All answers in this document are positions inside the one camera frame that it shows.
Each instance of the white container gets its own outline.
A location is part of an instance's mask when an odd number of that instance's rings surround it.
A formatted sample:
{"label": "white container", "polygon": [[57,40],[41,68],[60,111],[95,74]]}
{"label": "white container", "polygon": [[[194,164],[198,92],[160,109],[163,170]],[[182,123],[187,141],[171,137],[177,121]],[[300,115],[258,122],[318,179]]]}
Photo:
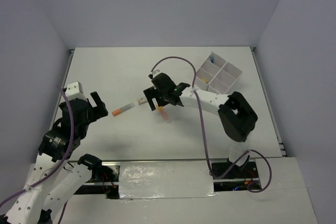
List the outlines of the white container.
{"label": "white container", "polygon": [[215,53],[211,53],[196,72],[195,85],[217,94],[231,94],[242,71]]}

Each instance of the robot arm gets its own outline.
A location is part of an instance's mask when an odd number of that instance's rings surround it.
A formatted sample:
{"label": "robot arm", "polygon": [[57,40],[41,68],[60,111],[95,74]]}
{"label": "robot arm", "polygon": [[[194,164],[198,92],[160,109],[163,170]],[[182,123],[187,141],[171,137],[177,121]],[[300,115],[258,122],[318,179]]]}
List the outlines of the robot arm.
{"label": "robot arm", "polygon": [[[65,157],[68,160],[72,152],[80,145],[80,141],[86,136],[89,124],[107,116],[108,112],[96,92],[91,93],[97,105],[92,107],[89,100],[85,98],[79,82],[67,85],[65,94],[70,102],[74,120],[74,140],[70,146],[70,154]],[[43,137],[38,148],[39,154],[35,166],[24,187],[26,192],[19,196],[5,216],[0,216],[0,223],[37,224],[49,222],[73,193],[94,175],[97,167],[101,166],[101,160],[86,154],[72,173],[50,192],[56,177],[66,162],[52,175],[50,173],[64,158],[70,142],[69,110],[65,102],[61,103],[59,107],[62,110],[62,117]],[[50,177],[38,185],[32,186],[47,176]]]}
{"label": "robot arm", "polygon": [[[172,104],[198,108],[196,95],[189,84],[175,85],[165,73],[155,76],[152,83],[154,86],[144,90],[152,111],[155,110],[152,101],[154,98],[158,106]],[[233,140],[230,146],[229,161],[234,162],[249,149],[247,136],[255,127],[258,120],[257,114],[239,92],[225,95],[197,90],[197,94],[202,110],[218,115],[225,133]],[[237,165],[243,166],[247,159],[248,156],[242,158]]]}

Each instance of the test tube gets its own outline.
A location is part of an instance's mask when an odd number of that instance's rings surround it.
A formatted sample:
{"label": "test tube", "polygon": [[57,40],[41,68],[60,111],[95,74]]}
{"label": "test tube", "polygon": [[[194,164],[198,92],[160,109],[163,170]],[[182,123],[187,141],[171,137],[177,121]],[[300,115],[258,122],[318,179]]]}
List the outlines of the test tube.
{"label": "test tube", "polygon": [[158,106],[158,105],[155,105],[155,106],[156,106],[156,110],[159,112],[160,116],[162,116],[164,121],[166,123],[170,123],[171,120],[170,120],[169,116],[167,115],[167,113],[164,111],[164,108],[161,107],[161,106]]}
{"label": "test tube", "polygon": [[129,109],[131,109],[133,107],[134,107],[134,103],[131,102],[131,103],[129,103],[129,104],[127,104],[127,105],[125,105],[125,106],[123,106],[123,107],[121,107],[121,108],[113,111],[112,115],[113,116],[117,116],[117,115],[121,114],[122,112],[125,112],[126,110],[129,110]]}

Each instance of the gray wall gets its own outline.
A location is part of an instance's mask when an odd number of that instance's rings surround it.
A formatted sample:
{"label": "gray wall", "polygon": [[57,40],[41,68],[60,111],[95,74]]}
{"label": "gray wall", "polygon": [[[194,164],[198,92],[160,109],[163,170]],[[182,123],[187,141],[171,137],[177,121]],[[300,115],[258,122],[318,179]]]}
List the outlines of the gray wall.
{"label": "gray wall", "polygon": [[23,187],[67,60],[64,43],[35,0],[0,0],[1,200]]}
{"label": "gray wall", "polygon": [[68,48],[256,45],[279,0],[39,0]]}
{"label": "gray wall", "polygon": [[285,147],[319,223],[335,223],[336,0],[281,0],[257,45]]}

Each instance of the clear tape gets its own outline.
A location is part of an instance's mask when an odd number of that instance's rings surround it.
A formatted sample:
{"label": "clear tape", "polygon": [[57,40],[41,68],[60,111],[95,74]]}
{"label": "clear tape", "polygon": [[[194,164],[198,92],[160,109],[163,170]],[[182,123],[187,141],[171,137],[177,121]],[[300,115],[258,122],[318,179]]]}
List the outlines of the clear tape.
{"label": "clear tape", "polygon": [[213,178],[205,161],[123,162],[121,199],[203,198],[214,196]]}

